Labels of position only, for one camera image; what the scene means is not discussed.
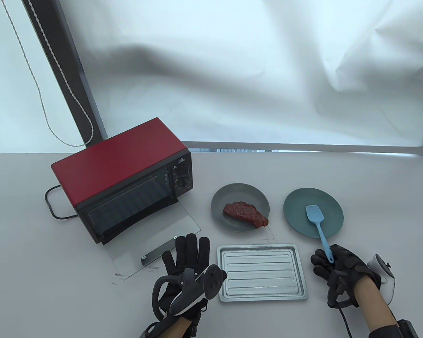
power cord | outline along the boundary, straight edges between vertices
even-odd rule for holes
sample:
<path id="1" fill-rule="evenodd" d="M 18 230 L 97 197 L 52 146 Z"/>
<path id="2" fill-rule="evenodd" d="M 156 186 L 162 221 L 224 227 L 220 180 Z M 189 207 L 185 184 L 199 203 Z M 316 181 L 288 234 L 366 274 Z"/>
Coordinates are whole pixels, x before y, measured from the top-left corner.
<path id="1" fill-rule="evenodd" d="M 49 48 L 49 51 L 50 51 L 50 53 L 52 54 L 53 60 L 55 61 L 56 65 L 58 66 L 58 70 L 60 71 L 61 76 L 63 77 L 63 80 L 65 81 L 65 84 L 66 84 L 67 89 L 69 90 L 69 92 L 70 92 L 71 96 L 72 96 L 72 97 L 73 97 L 73 99 L 76 101 L 76 103 L 77 103 L 77 104 L 78 104 L 78 106 L 80 107 L 81 111 L 83 112 L 83 114 L 84 114 L 84 115 L 86 116 L 86 118 L 88 119 L 89 124 L 91 125 L 91 137 L 89 138 L 89 140 L 88 140 L 87 142 L 85 142 L 85 143 L 83 143 L 83 144 L 80 144 L 80 145 L 73 145 L 73 144 L 69 144 L 69 143 L 67 143 L 67 142 L 64 142 L 62 139 L 60 139 L 60 138 L 59 138 L 59 137 L 55 134 L 55 132 L 52 130 L 52 127 L 50 127 L 49 120 L 47 119 L 47 112 L 45 111 L 44 101 L 42 100 L 41 89 L 39 88 L 39 84 L 38 84 L 38 82 L 37 82 L 37 80 L 36 80 L 36 77 L 35 77 L 35 75 L 34 75 L 34 73 L 33 73 L 33 69 L 32 69 L 32 68 L 31 68 L 31 66 L 30 66 L 30 62 L 28 61 L 28 58 L 27 58 L 27 56 L 26 56 L 26 53 L 25 53 L 25 50 L 24 50 L 24 48 L 23 48 L 22 42 L 21 42 L 21 40 L 20 40 L 19 34 L 17 33 L 17 29 L 16 29 L 16 27 L 15 27 L 15 25 L 14 25 L 14 22 L 13 22 L 13 20 L 12 20 L 11 16 L 10 16 L 10 12 L 8 11 L 8 8 L 6 7 L 5 1 L 4 1 L 4 0 L 1 0 L 1 1 L 2 1 L 2 4 L 3 4 L 3 7 L 5 8 L 6 15 L 8 16 L 8 19 L 10 20 L 11 26 L 13 27 L 13 31 L 14 31 L 14 34 L 15 34 L 15 36 L 16 36 L 16 38 L 17 38 L 17 41 L 19 42 L 20 49 L 22 50 L 22 54 L 23 54 L 23 57 L 25 58 L 26 65 L 28 66 L 28 69 L 30 70 L 30 74 L 31 74 L 31 76 L 33 77 L 33 81 L 34 81 L 34 82 L 35 82 L 35 84 L 36 84 L 36 89 L 38 90 L 39 100 L 41 101 L 42 111 L 44 112 L 44 117 L 45 117 L 45 122 L 47 123 L 47 127 L 49 127 L 49 130 L 51 131 L 51 133 L 53 134 L 53 136 L 55 136 L 55 137 L 56 137 L 56 138 L 57 138 L 60 142 L 64 143 L 65 145 L 69 145 L 69 146 L 71 146 L 71 147 L 82 147 L 82 146 L 84 146 L 84 145 L 87 145 L 89 142 L 91 142 L 92 137 L 94 136 L 94 126 L 92 125 L 92 121 L 91 121 L 91 119 L 89 118 L 89 116 L 88 116 L 88 114 L 86 113 L 86 111 L 84 110 L 84 108 L 83 108 L 83 106 L 81 105 L 80 101 L 79 101 L 79 100 L 75 97 L 74 93 L 72 92 L 72 89 L 71 89 L 70 85 L 68 84 L 68 81 L 67 81 L 67 79 L 66 79 L 66 77 L 65 77 L 65 73 L 64 73 L 64 72 L 63 72 L 63 70 L 61 69 L 60 63 L 58 62 L 58 59 L 56 58 L 55 53 L 53 52 L 52 47 L 51 47 L 51 46 L 50 46 L 50 44 L 49 44 L 49 40 L 47 39 L 47 36 L 45 35 L 44 29 L 42 29 L 42 25 L 41 25 L 41 23 L 39 22 L 39 18 L 38 18 L 38 16 L 36 15 L 36 11 L 35 11 L 35 9 L 33 8 L 33 4 L 31 3 L 31 1 L 30 1 L 30 0 L 27 0 L 27 1 L 28 1 L 28 4 L 30 5 L 31 11 L 33 12 L 33 16 L 35 17 L 36 22 L 37 22 L 37 24 L 38 24 L 38 26 L 39 26 L 39 29 L 40 29 L 40 31 L 41 31 L 41 33 L 42 33 L 42 36 L 44 37 L 45 44 L 46 44 L 46 45 L 47 45 L 47 47 Z"/>
<path id="2" fill-rule="evenodd" d="M 342 315 L 343 321 L 345 322 L 345 326 L 347 327 L 348 335 L 350 336 L 350 338 L 352 338 L 350 327 L 349 327 L 348 322 L 347 322 L 347 318 L 345 317 L 345 315 L 342 311 L 342 308 L 340 307 L 340 305 L 338 303 L 337 303 L 337 309 L 340 311 L 340 314 Z"/>
<path id="3" fill-rule="evenodd" d="M 53 217 L 55 217 L 56 219 L 70 219 L 70 218 L 74 218 L 74 217 L 78 217 L 78 214 L 75 215 L 71 215 L 71 216 L 67 216 L 67 217 L 58 217 L 57 215 L 55 215 L 55 213 L 53 212 L 52 206 L 50 205 L 49 199 L 47 198 L 47 196 L 49 195 L 49 193 L 52 190 L 55 190 L 56 188 L 59 188 L 61 185 L 55 185 L 54 187 L 50 188 L 49 190 L 47 190 L 47 192 L 45 193 L 45 202 L 47 203 L 47 205 L 49 206 L 49 210 L 50 213 L 52 214 Z"/>

baking tray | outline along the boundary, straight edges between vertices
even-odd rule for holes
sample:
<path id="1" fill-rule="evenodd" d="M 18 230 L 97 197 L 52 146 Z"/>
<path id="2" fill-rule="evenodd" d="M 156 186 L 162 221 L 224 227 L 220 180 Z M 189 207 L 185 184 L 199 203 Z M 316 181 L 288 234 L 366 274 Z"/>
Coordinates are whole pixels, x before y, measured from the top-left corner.
<path id="1" fill-rule="evenodd" d="M 227 272 L 221 301 L 277 301 L 308 297 L 295 244 L 223 245 L 218 265 Z"/>

tabletop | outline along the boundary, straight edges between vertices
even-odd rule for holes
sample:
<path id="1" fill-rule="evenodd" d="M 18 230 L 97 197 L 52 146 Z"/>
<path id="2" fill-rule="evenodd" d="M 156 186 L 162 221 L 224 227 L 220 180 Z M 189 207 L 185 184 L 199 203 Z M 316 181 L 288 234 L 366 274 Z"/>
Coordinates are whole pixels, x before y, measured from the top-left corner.
<path id="1" fill-rule="evenodd" d="M 65 156 L 0 155 L 0 337 L 139 337 L 155 321 L 150 295 L 163 263 L 122 280 L 79 219 L 52 218 L 44 201 L 58 184 L 50 164 Z M 347 336 L 339 312 L 327 307 L 326 283 L 312 272 L 309 258 L 320 241 L 293 230 L 282 214 L 285 197 L 300 187 L 324 190 L 342 206 L 345 223 L 330 243 L 364 261 L 374 253 L 389 258 L 397 281 L 391 309 L 423 337 L 423 156 L 193 153 L 192 159 L 194 189 L 179 201 L 202 229 L 198 235 L 210 237 L 210 262 L 220 245 L 294 243 L 308 289 L 304 301 L 222 303 L 216 297 L 198 337 Z M 213 221 L 213 194 L 234 182 L 267 196 L 268 227 L 233 233 Z M 57 208 L 73 212 L 67 203 Z M 353 337 L 367 337 L 360 310 L 344 311 Z"/>

spatula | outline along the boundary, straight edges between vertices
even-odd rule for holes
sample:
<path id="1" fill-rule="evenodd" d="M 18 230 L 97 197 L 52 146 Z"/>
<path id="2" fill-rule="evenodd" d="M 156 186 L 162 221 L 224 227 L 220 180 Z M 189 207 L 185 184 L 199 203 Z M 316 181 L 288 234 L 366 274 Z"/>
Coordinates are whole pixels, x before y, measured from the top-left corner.
<path id="1" fill-rule="evenodd" d="M 321 212 L 318 206 L 307 206 L 305 210 L 307 212 L 308 220 L 317 226 L 327 260 L 329 261 L 329 263 L 334 263 L 334 255 L 332 254 L 331 248 L 329 248 L 329 244 L 326 241 L 326 237 L 324 237 L 323 230 L 321 230 L 321 222 L 324 220 L 323 213 Z"/>

black glove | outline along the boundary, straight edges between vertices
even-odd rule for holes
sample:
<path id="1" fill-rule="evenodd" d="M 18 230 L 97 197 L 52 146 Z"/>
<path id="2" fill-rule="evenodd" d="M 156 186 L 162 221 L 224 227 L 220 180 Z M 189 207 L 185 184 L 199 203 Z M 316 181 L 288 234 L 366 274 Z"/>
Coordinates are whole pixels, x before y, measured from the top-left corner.
<path id="1" fill-rule="evenodd" d="M 370 277 L 376 287 L 381 288 L 381 277 L 358 256 L 337 244 L 331 245 L 331 251 L 334 255 L 334 264 L 329 263 L 326 253 L 322 249 L 315 251 L 315 254 L 310 257 L 310 261 L 315 266 L 313 272 L 325 279 L 330 288 L 344 289 L 352 305 L 358 307 L 354 296 L 354 287 L 362 277 Z"/>
<path id="2" fill-rule="evenodd" d="M 177 263 L 174 263 L 172 254 L 170 251 L 165 251 L 162 255 L 163 262 L 166 266 L 166 272 L 168 275 L 179 276 L 185 268 L 194 269 L 194 272 L 200 275 L 203 270 L 209 265 L 210 261 L 210 240 L 207 237 L 201 237 L 199 239 L 199 252 L 197 252 L 197 237 L 194 233 L 190 233 L 186 236 L 180 236 L 176 238 L 176 251 L 177 251 Z M 224 279 L 227 278 L 227 274 L 223 271 Z M 171 306 L 173 299 L 182 291 L 179 285 L 168 283 L 166 292 L 161 296 L 159 301 L 159 307 L 163 311 L 167 312 Z M 207 306 L 207 299 L 202 299 L 199 303 L 195 304 L 184 312 L 181 316 L 190 320 L 193 325 L 197 325 L 201 317 L 201 309 Z"/>

